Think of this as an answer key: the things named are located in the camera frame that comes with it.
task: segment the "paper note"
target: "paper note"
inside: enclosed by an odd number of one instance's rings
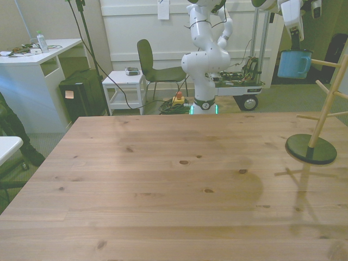
[[[65,91],[65,98],[66,99],[74,99],[74,92],[73,91]]]
[[[169,20],[169,0],[157,0],[158,20]]]

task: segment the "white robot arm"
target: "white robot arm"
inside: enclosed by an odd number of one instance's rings
[[[303,33],[301,11],[303,2],[310,1],[313,18],[321,16],[321,0],[251,0],[252,4],[261,10],[281,14],[285,27],[291,37],[291,49],[300,49],[300,41],[305,38]]]
[[[223,71],[229,67],[230,57],[224,50],[227,39],[232,33],[232,20],[223,11],[223,21],[226,19],[225,30],[219,43],[214,40],[210,15],[217,13],[226,0],[188,0],[191,5],[187,7],[190,15],[191,38],[195,46],[201,51],[191,52],[182,58],[183,70],[191,76],[195,84],[195,100],[192,106],[193,114],[213,114],[216,112],[215,83],[206,73]]]
[[[221,21],[223,21],[224,30],[221,34],[221,36],[218,39],[218,45],[225,49],[227,46],[227,41],[230,38],[230,36],[233,33],[233,21],[231,17],[229,16],[229,13],[226,11],[225,6],[221,7],[215,15],[218,15]]]

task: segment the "tabletop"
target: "tabletop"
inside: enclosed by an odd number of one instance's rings
[[[0,260],[347,260],[348,128],[327,119],[329,165],[284,148],[315,124],[80,117],[0,216]]]
[[[26,57],[4,57],[0,56],[0,67],[7,66],[29,66],[29,65],[40,65],[52,57],[68,50],[69,48],[82,43],[81,39],[56,39],[46,40],[47,45],[61,46],[57,49],[49,49],[48,53],[41,53]]]
[[[139,71],[140,74],[138,75],[126,75],[125,71],[112,71],[109,74],[109,77],[114,80],[119,85],[127,85],[127,84],[139,84],[141,82],[142,72]],[[103,81],[103,85],[115,85],[113,81],[110,80],[110,78],[106,78]]]
[[[23,140],[15,136],[0,136],[0,166],[8,160],[20,147]]]

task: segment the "wire bundle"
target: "wire bundle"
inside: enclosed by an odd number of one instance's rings
[[[160,115],[165,114],[165,115],[170,115],[170,114],[185,114],[190,111],[189,106],[184,106],[183,104],[173,104],[173,99],[170,99],[168,101],[165,101],[160,107]]]

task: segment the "white wall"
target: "white wall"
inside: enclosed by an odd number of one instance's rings
[[[2,2],[0,24],[0,51],[7,51],[29,42],[29,34],[14,0]]]
[[[36,37],[38,30],[42,31],[46,39],[80,38],[68,2],[64,0],[17,0],[17,2],[33,38]],[[112,66],[100,2],[99,0],[85,0],[85,2],[84,15],[97,61],[106,73],[110,73]],[[71,4],[81,26],[83,39],[88,44],[75,1],[71,0]]]
[[[127,66],[140,68],[136,43],[147,39],[154,53],[154,66],[158,69],[180,66],[184,54],[196,51],[191,42],[187,0],[171,0],[170,19],[157,19],[157,0],[101,0],[102,15],[106,27],[110,56],[114,70],[124,70]],[[250,0],[227,1],[226,9],[234,22],[234,31],[226,48],[232,57],[231,64],[242,61],[245,48],[252,36],[254,7]],[[264,13],[260,14],[256,51],[259,51],[263,29]],[[276,15],[275,23],[270,24],[269,37],[266,46],[262,81],[270,86],[276,56],[272,50],[278,51],[282,25],[281,18]],[[220,22],[218,17],[212,17],[212,24]],[[223,25],[214,29],[216,38],[222,33]],[[245,64],[234,66],[231,71],[240,71]]]

